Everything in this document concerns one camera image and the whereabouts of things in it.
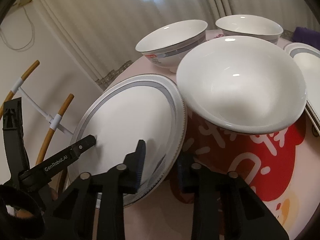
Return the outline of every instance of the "bowl foot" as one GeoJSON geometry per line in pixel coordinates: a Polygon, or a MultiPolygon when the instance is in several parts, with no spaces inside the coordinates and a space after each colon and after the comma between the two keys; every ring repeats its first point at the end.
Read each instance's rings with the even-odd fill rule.
{"type": "Polygon", "coordinates": [[[172,67],[172,68],[170,68],[169,70],[170,70],[170,72],[172,72],[172,73],[176,73],[176,72],[177,72],[177,69],[178,69],[178,67],[172,67]]]}

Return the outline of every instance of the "table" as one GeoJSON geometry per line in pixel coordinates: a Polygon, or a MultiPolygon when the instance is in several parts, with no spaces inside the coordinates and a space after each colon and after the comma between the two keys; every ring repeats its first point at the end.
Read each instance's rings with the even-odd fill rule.
{"type": "MultiPolygon", "coordinates": [[[[206,32],[207,40],[220,36],[220,30],[206,32]]],[[[288,43],[280,38],[278,46],[288,43]]],[[[176,81],[174,73],[141,57],[110,86],[145,73],[176,81]]],[[[290,239],[304,229],[319,204],[320,137],[305,114],[283,131],[247,136],[225,131],[188,111],[186,150],[195,152],[199,162],[212,170],[236,170],[278,218],[290,239]]],[[[192,195],[179,192],[175,175],[169,175],[149,196],[124,209],[126,239],[190,239],[192,200],[192,195]]]]}

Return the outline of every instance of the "dish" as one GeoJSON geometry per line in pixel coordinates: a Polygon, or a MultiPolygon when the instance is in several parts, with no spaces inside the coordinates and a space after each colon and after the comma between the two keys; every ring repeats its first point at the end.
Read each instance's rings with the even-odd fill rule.
{"type": "Polygon", "coordinates": [[[177,85],[200,116],[244,134],[287,128],[300,117],[307,98],[294,60],[249,36],[221,37],[191,50],[179,64],[177,85]]]}
{"type": "Polygon", "coordinates": [[[245,35],[277,44],[283,28],[276,22],[256,15],[230,15],[216,21],[225,36],[245,35]]]}
{"type": "Polygon", "coordinates": [[[155,65],[176,72],[179,62],[194,47],[205,41],[208,24],[187,20],[169,24],[144,37],[136,46],[155,65]]]}
{"type": "Polygon", "coordinates": [[[98,98],[78,124],[71,144],[88,134],[97,144],[68,167],[70,181],[82,172],[100,174],[122,163],[143,139],[147,152],[140,188],[124,195],[124,206],[134,203],[165,178],[185,132],[186,109],[172,80],[156,74],[128,78],[98,98]]]}
{"type": "Polygon", "coordinates": [[[290,43],[284,47],[284,51],[302,71],[308,89],[306,113],[320,134],[320,51],[303,43],[290,43]]]}

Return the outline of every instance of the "white ceramic bowl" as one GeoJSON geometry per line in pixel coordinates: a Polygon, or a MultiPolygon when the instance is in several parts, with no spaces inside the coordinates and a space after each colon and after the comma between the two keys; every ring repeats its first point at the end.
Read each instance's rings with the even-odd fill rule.
{"type": "Polygon", "coordinates": [[[277,44],[283,28],[276,22],[255,15],[230,15],[216,21],[225,36],[252,36],[277,44]]]}
{"type": "Polygon", "coordinates": [[[159,67],[176,72],[182,58],[205,41],[208,24],[201,20],[187,20],[169,24],[144,37],[136,51],[159,67]]]}
{"type": "Polygon", "coordinates": [[[294,60],[274,44],[249,36],[221,37],[191,50],[179,64],[177,85],[200,116],[245,134],[287,128],[307,99],[294,60]]]}

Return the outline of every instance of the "wooden rod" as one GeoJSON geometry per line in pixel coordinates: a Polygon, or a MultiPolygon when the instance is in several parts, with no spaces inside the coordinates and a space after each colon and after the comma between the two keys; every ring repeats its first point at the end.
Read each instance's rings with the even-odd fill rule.
{"type": "MultiPolygon", "coordinates": [[[[75,96],[73,94],[70,94],[67,99],[64,101],[63,105],[61,106],[58,114],[63,116],[64,113],[66,112],[67,108],[69,107],[71,101],[73,100],[75,96]]],[[[39,163],[41,163],[43,160],[44,160],[44,157],[45,157],[45,154],[48,150],[48,147],[49,147],[49,144],[51,142],[51,139],[54,135],[54,130],[52,128],[49,128],[48,132],[47,132],[47,135],[45,136],[44,138],[44,141],[42,143],[42,146],[41,146],[41,149],[40,149],[40,152],[38,154],[38,158],[36,160],[36,165],[38,165],[39,163]]]]}
{"type": "Polygon", "coordinates": [[[58,195],[60,195],[64,190],[64,184],[66,182],[67,174],[68,174],[68,169],[64,169],[59,176],[59,181],[57,184],[58,195]]]}
{"type": "MultiPolygon", "coordinates": [[[[39,60],[36,60],[26,71],[25,73],[21,76],[21,79],[25,81],[28,76],[40,65],[39,60]]],[[[14,93],[10,90],[8,93],[7,97],[5,98],[4,102],[9,101],[13,98],[14,93]]],[[[0,120],[3,116],[3,104],[0,106],[0,120]]]]}
{"type": "Polygon", "coordinates": [[[40,65],[40,61],[36,60],[27,70],[25,73],[23,73],[23,75],[21,76],[21,79],[23,81],[26,81],[26,79],[28,78],[28,76],[30,76],[30,74],[40,65]]]}
{"type": "Polygon", "coordinates": [[[16,211],[16,216],[18,218],[31,218],[33,217],[33,214],[31,214],[29,211],[20,209],[16,211]]]}

